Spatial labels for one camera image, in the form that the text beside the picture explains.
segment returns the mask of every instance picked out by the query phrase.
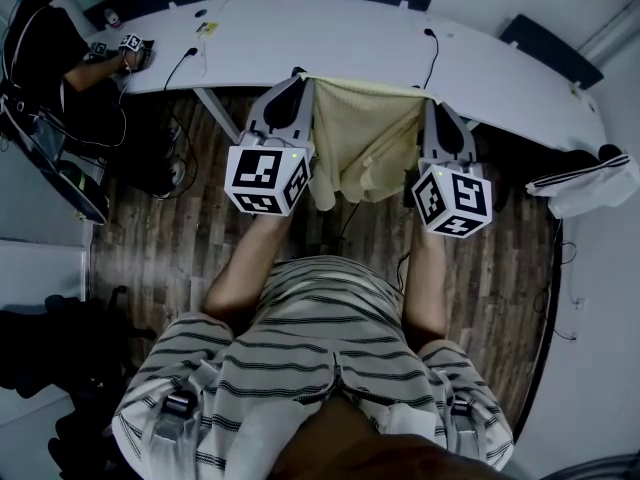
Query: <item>table leg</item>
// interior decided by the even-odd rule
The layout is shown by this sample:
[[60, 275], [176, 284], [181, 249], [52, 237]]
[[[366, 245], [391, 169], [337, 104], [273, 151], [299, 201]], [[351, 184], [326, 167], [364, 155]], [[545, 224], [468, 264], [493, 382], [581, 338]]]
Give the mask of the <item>table leg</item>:
[[214, 94], [214, 92], [211, 89], [205, 89], [202, 87], [194, 89], [193, 92], [195, 92], [202, 103], [204, 103], [204, 106], [207, 107], [207, 110], [211, 112], [213, 118], [231, 138], [231, 141], [234, 144], [238, 144], [240, 142], [240, 132], [238, 131], [236, 125], [233, 124], [231, 116], [227, 113], [224, 106], [222, 105], [218, 97]]

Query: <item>black shirt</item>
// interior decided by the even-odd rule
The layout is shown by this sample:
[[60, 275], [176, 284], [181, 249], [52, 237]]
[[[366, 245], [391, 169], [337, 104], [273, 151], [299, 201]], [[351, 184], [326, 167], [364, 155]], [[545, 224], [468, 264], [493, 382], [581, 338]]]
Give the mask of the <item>black shirt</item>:
[[[22, 39], [16, 63], [11, 70], [16, 46]], [[51, 7], [44, 0], [24, 0], [11, 22], [5, 42], [7, 70], [14, 83], [37, 98], [40, 105], [63, 118], [60, 84], [64, 86], [65, 114], [78, 101], [78, 93], [63, 76], [75, 68], [89, 51], [64, 9]]]

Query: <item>dark clothing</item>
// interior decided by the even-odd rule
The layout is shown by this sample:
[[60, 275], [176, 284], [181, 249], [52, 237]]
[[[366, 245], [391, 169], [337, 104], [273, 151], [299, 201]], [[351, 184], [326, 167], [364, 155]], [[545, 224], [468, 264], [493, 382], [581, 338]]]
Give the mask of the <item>dark clothing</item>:
[[24, 0], [11, 22], [4, 55], [11, 80], [64, 123], [73, 137], [65, 141], [67, 151], [106, 159], [117, 176], [145, 192], [171, 191], [168, 134], [158, 133], [131, 99], [121, 109], [120, 91], [110, 78], [81, 93], [64, 79], [88, 51], [64, 9]]
[[[20, 36], [32, 17], [14, 59]], [[74, 107], [78, 93], [64, 80], [64, 75], [82, 62], [88, 51], [87, 43], [64, 9], [51, 7], [44, 0], [24, 0], [11, 23], [4, 55], [13, 82], [37, 95], [40, 105], [64, 120], [60, 84], [64, 88], [65, 114], [77, 113]]]

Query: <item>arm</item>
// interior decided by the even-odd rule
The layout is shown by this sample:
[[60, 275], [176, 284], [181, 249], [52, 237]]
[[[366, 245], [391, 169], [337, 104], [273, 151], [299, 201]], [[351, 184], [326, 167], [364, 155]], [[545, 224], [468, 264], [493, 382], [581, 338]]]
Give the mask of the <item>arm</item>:
[[402, 327], [414, 352], [446, 334], [446, 266], [444, 238], [427, 233], [415, 213], [402, 312]]
[[64, 78], [76, 91], [82, 92], [109, 78], [116, 71], [123, 69], [126, 65], [125, 59], [129, 66], [134, 66], [136, 54], [134, 52], [127, 52], [125, 55], [118, 55], [113, 59], [96, 64], [81, 62], [66, 73]]
[[228, 324], [236, 335], [254, 315], [292, 215], [258, 215], [209, 288], [202, 311]]

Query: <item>white cube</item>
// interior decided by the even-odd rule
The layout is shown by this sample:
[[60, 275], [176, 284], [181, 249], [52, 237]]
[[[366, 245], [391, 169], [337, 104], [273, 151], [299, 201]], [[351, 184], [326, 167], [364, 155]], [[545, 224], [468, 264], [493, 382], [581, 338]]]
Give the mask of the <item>white cube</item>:
[[432, 165], [412, 191], [422, 223], [430, 233], [466, 238], [492, 220], [488, 180]]
[[289, 215], [309, 183], [304, 148], [232, 146], [224, 191], [243, 213]]

